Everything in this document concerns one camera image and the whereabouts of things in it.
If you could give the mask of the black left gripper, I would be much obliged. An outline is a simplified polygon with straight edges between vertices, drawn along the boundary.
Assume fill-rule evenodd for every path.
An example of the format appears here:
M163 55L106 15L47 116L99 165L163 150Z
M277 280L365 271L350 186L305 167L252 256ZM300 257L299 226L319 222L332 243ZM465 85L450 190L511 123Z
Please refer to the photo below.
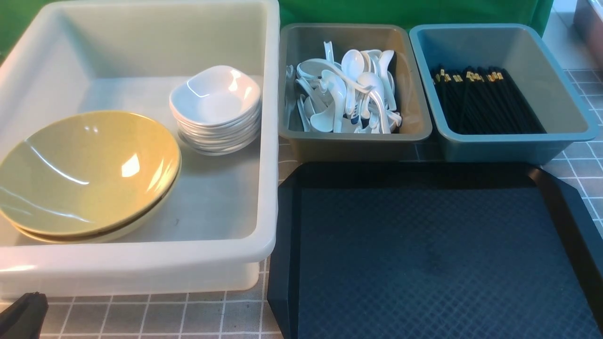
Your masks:
M23 294L0 314L0 337L38 339L47 311L48 300L45 294Z

